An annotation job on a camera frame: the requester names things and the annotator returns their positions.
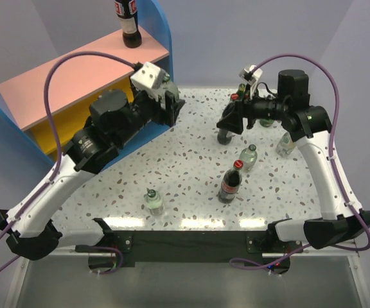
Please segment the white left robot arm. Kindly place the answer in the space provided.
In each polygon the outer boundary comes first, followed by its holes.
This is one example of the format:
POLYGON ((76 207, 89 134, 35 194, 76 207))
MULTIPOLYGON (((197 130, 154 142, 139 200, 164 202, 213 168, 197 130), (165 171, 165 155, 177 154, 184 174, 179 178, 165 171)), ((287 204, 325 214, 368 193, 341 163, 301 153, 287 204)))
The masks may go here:
POLYGON ((25 200, 10 210, 0 210, 0 230, 7 231, 11 252, 36 261, 65 246, 107 251, 115 240, 104 220, 94 218, 85 228, 61 231, 53 215, 149 122, 172 127, 184 104, 176 87, 163 89, 157 99, 138 90, 131 103, 119 89, 100 95, 91 103, 84 127, 60 150, 52 171, 25 200))

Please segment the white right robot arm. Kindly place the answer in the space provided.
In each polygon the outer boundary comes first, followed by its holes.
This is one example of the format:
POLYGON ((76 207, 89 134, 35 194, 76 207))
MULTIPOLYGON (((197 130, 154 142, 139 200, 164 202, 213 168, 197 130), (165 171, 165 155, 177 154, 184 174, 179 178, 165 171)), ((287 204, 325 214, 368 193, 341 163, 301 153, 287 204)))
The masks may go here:
POLYGON ((245 90, 231 96, 216 126, 220 144, 232 134, 251 129, 257 120, 279 121, 305 159, 319 197, 321 217, 284 219, 271 223, 267 248, 280 252, 289 241, 306 241, 315 249, 338 246, 370 227, 370 210, 364 210, 346 178, 336 147, 330 144, 333 124, 323 107, 310 105, 309 77, 297 69, 280 71, 277 92, 261 97, 257 89, 262 70, 255 65, 240 72, 245 90))

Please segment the clear soda bottle shelved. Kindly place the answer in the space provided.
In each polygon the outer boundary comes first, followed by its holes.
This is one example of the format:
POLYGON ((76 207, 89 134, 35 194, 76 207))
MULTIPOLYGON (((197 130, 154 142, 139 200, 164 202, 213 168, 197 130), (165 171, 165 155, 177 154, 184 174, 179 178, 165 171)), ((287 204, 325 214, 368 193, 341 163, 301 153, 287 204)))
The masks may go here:
POLYGON ((165 73, 162 78, 160 90, 165 93, 166 91, 172 93, 176 100, 179 99, 179 89, 176 84, 171 80, 171 77, 168 73, 165 73))

